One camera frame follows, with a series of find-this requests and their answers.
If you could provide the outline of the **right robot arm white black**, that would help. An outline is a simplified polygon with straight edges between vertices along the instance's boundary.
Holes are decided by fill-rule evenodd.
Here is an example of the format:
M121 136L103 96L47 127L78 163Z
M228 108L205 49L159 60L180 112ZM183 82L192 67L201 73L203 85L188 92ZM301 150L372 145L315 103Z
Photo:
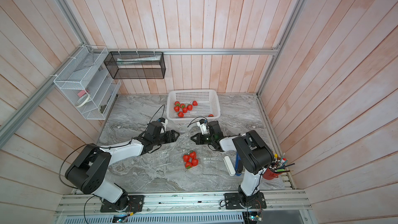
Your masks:
M225 136L218 121L205 118L196 122L200 133L191 137L197 145L209 145L214 151L235 151L245 169L244 179L238 188L245 200L251 200L259 194L263 173L274 161L272 150L255 130L235 136Z

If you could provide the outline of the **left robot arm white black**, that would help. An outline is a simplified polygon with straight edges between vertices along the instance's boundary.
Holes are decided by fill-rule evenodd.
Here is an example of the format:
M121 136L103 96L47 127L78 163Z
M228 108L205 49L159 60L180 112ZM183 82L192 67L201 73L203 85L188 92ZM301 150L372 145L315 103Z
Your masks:
M175 130L166 130L167 120L161 118L149 123L144 132L127 142L109 146L86 145L65 172L65 178L84 194L100 197L124 209L127 192L105 178L108 167L116 162L147 154L155 146L174 143L180 136Z

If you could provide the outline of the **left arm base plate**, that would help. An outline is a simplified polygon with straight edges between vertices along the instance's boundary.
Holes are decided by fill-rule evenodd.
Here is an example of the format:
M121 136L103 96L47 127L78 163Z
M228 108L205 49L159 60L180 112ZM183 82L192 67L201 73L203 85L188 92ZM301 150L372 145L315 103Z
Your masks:
M144 195L122 195L116 203L110 203L107 200L102 200L101 213L112 212L141 212L144 204Z

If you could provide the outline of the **clear plastic clamshell container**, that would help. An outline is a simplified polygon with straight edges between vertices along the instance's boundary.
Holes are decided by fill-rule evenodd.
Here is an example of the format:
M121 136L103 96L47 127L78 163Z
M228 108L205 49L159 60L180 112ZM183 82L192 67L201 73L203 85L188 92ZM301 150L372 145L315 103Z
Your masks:
M154 163L173 171L183 171L198 167L200 159L197 150L163 150L156 155Z

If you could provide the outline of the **packed strawberry with long stem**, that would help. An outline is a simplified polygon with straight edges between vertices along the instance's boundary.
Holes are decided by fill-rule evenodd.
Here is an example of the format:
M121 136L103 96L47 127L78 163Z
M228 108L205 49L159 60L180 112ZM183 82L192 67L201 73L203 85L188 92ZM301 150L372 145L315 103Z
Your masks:
M196 154L195 151L190 152L190 153L189 153L189 156L190 156L192 159L196 159L196 158L197 158L197 154Z

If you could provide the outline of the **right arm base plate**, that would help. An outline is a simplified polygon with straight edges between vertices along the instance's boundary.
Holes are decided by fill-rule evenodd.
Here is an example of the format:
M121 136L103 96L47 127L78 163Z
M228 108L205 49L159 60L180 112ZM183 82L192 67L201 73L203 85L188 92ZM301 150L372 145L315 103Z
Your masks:
M242 192L225 193L226 209L266 209L264 194L260 191L253 196L246 196Z

